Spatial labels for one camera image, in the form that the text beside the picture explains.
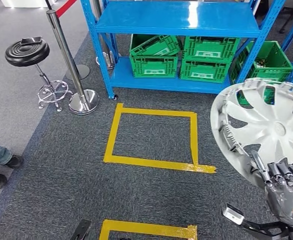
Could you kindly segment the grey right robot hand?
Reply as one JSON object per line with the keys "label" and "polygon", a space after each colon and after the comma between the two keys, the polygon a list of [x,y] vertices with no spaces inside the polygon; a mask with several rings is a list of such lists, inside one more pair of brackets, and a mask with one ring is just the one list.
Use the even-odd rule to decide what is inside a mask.
{"label": "grey right robot hand", "polygon": [[271,212],[279,221],[293,228],[293,163],[287,157],[264,166],[257,151],[251,155],[256,163]]}

